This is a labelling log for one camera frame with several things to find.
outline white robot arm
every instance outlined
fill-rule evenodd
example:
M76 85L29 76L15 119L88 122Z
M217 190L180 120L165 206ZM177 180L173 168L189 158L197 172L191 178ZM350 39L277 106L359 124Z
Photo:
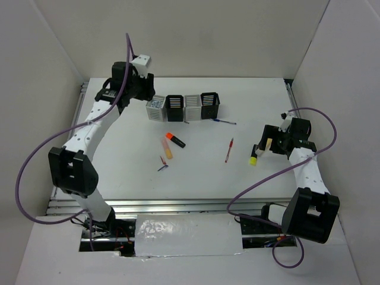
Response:
M292 166L309 157L312 159L293 169L297 190L289 205L269 205L265 218L281 225L285 234L325 243L338 213L339 199L330 195L323 183L314 155L315 144L308 141L311 123L291 113L282 114L282 118L284 121L280 127L265 126L260 143L254 146L254 157L257 158L256 151L265 150L267 140L271 138L270 150L285 154ZM320 215L309 214L311 207L315 207Z
M112 78L106 80L98 92L92 110L85 122L88 123L76 131L62 148L52 148L49 152L50 172L53 184L75 199L83 209L93 216L93 223L102 229L113 232L115 212L97 189L98 174L92 166L97 146L109 127L116 121L131 98L150 101L154 95L154 75L147 72L150 57L137 56L128 65L128 80L122 96L110 112L97 121L95 118L106 113L124 78L126 63L115 62Z

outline black bracket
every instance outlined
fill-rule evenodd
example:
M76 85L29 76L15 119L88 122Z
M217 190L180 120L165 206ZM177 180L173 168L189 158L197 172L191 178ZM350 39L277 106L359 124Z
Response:
M285 210L281 222L282 231L287 235L325 243L333 228L339 206L337 196L315 193L309 188L298 188ZM308 214L310 207L315 207L320 215Z
M56 187L67 194L77 194L83 198L95 191L99 176L82 150L75 153L65 147L52 147L48 156L53 184Z
M279 130L277 126L265 125L261 141L257 147L265 150L267 141L272 139L270 150L277 154L291 155L294 148L308 148L316 152L313 142L308 141L311 134L311 123L309 120L293 118L286 132Z
M126 62L115 62L112 65L112 77L108 78L103 88L96 94L95 101L104 100L113 103L118 95L125 74ZM118 101L118 109L121 114L125 107L129 105L131 99L152 100L155 95L154 75L148 73L147 78L140 77L133 64L128 64L128 79L126 81L123 93Z

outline orange highlighter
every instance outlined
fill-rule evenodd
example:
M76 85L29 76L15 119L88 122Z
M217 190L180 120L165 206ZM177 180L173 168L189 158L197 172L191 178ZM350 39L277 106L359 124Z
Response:
M173 143L175 143L176 145L178 145L179 147L184 148L186 146L186 144L183 141L181 141L178 137L174 136L173 134L171 134L169 132L166 134L166 137L169 140L171 140Z
M164 148L167 159L172 159L173 155L172 155L172 152L170 151L169 145L167 144L165 137L161 138L161 143Z

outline silver mesh pen holder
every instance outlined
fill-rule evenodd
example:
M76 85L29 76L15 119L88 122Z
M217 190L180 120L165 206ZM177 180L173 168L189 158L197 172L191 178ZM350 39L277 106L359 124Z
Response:
M202 102L200 95L185 95L185 120L200 121Z
M154 95L146 105L148 118L152 121L164 122L166 117L165 97Z

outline wire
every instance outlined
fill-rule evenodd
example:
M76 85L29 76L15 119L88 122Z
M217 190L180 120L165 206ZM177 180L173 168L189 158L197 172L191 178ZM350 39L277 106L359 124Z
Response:
M118 237L119 237L119 228L116 229L115 245L113 246L115 249L116 249L116 246L118 245Z
M111 78L107 78L106 81L103 83L103 89L107 88L107 85L111 82Z
M301 248L301 258L300 258L300 260L298 260L298 262L297 262L296 264L294 264L294 265L284 265L284 264L282 264L280 261L278 261L276 255L274 254L274 250L275 250L275 248L276 248L280 243L282 243L284 240L291 239L292 237L293 237L293 236L288 236L288 237L285 237L284 239L280 239L280 240L278 240L278 241L274 244L274 246L272 247L272 256L273 256L273 259L275 260L275 262L276 262L279 266L284 267L284 268L286 268L286 269L293 269L293 268L296 268L298 265L300 265L300 264L302 263L302 261L303 261L303 259L304 259L304 257L305 257L305 249L303 248L303 244L302 244L301 240L296 236L295 238L298 240L298 242L299 242L299 246L300 246L300 248Z
M81 221L80 219L78 219L78 218L73 218L73 219L76 220L76 221L79 221L84 226L84 222Z
M80 221L80 223L76 223L76 222L74 222L73 219L76 219L76 220ZM80 226L86 227L85 224L84 224L81 220L79 220L78 218L71 218L71 219L70 219L70 222L71 222L72 224L78 224L78 225L80 225Z
M126 62L128 63L129 62L129 51L131 51L132 54L133 53L133 48L132 48L132 45L131 45L131 39L129 38L129 34L127 33L125 35L126 37ZM121 85L121 88L120 88L120 91L119 91L119 94L116 96L115 100L113 101L112 105L110 106L110 108L105 111L105 113L101 114L100 116L96 117L95 119L92 120L92 122L96 122L102 118L104 118L106 115L108 115L109 112L111 112L111 110L116 106L117 102L119 101L121 95L123 94L123 90L125 88L125 85L126 85L126 80L127 80L127 77L128 77L128 67L125 68L125 73L124 73L124 79L123 79L123 83ZM28 218L29 220L35 222L35 223L38 223L38 224L60 224L60 223L64 223L66 221L69 221L73 218L76 218L78 217L80 214L82 213L87 213L88 216L90 216L90 213L87 209L84 209L84 210L81 210L79 211L77 214L74 214L70 217L67 217L67 218L64 218L63 220L59 220L59 221L41 221L41 220L38 220L34 217L32 217L25 209L24 207L22 206L21 204L21 201L20 201L20 182L21 182L21 177L24 173L24 170L26 168L26 166L28 165L29 161L32 159L32 157L44 146L46 145L49 141L53 140L54 138L64 134L64 133L67 133L73 129L77 129L77 128L80 128L82 126L86 126L88 125L88 122L84 122L84 123L79 123L78 125L75 125L75 126L72 126L68 129L65 129L61 132L58 132L56 133L55 135L52 135L51 137L45 139L43 142L41 142L30 154L29 156L26 158L26 160L24 161L23 165L21 166L20 168L20 171L18 172L18 175L17 175L17 179L16 179L16 185L15 185L15 200L16 200L16 204L17 204L17 207L19 209L19 211L26 217Z
M89 231L90 231L90 234L89 234L90 248L91 248L91 251L95 251L94 250L94 245L93 245L93 215L90 212L88 212L87 214L88 214L88 217L90 218L90 227L89 227Z
M304 161L302 161L302 162L300 162L300 163L297 163L297 164L295 164L295 165L292 165L292 166L290 166L290 167L288 167L288 168L285 168L285 169L283 169L283 170L281 170L281 171L279 171L279 172L277 172L277 173L275 173L275 174L269 175L268 177L264 178L263 180L261 180L261 181L255 183L255 184L253 184L251 187L248 187L248 188L245 189L243 192L237 194L237 195L236 195L236 196L235 196L235 197L234 197L234 198L228 203L228 205L227 205L227 212L228 212L229 214L231 214L231 215L233 215L233 216L235 216L235 217L246 218L246 219L250 219L250 220L254 220L254 221L260 221L261 223L270 224L270 225L272 225L272 226L275 226L275 227L281 228L281 226L280 226L279 224L273 223L273 222L271 222L271 221L264 220L264 219L262 219L262 218L252 217L252 216L249 216L249 215L246 215L246 214L238 214L238 213L234 213L233 211L230 210L230 207L231 207L231 205L232 205L233 203L236 202L236 200L238 200L241 196L247 194L249 191L255 189L256 187L260 186L261 184L266 183L267 181L269 181L269 180L271 180L271 179L273 179L273 178L275 178L275 177L277 177L277 176L279 176L279 175L281 175L281 174L284 174L284 173L286 173L286 172L288 172L288 171L290 171L290 170L292 170L292 169L295 169L295 168L297 168L297 167L299 167L299 166L301 166L301 165L303 165L303 164L309 162L310 160L313 159L314 156L316 156L317 154L323 153L324 151L327 151L329 148L331 148L331 147L335 144L335 141L337 140L337 128L335 127L334 122L333 122L333 121L332 121L332 120L331 120L331 119L330 119L330 118L329 118L324 112L322 112L322 111L320 111L320 110L318 110L318 109L316 109L316 108L311 108L311 107L300 107L300 108L295 108L295 109L289 110L288 112L290 113L290 112L294 112L294 111L297 111L297 110L311 110L311 111L317 112L317 113L321 114L323 117L325 117L325 118L329 121L329 123L331 124L331 126L332 126L332 130L334 131L334 138L332 139L331 143L330 143L328 146L326 146L325 148L316 151L316 152L313 154L313 156L308 157L308 158L305 159ZM281 264L276 258L274 258L275 262L276 262L278 265L280 265L280 266L282 266L282 267L284 267L284 268L295 268L295 267L297 267L298 265L301 264L301 262L303 261L303 257L305 256L305 250L304 250L304 248L303 248L303 245L302 245L301 240L300 240L298 237L296 237L296 238L297 238L297 240L298 240L298 242L299 242L299 244L300 244L301 251L302 251L302 255L301 255L301 259L300 259L300 261L297 262L295 265L288 266L288 265L283 265L283 264Z
M124 231L124 229L123 229L122 227L118 227L118 229L121 229L121 231L124 233L126 239L128 239L128 242L130 243L131 241L130 241L130 239L129 239L129 236L128 236L128 234Z

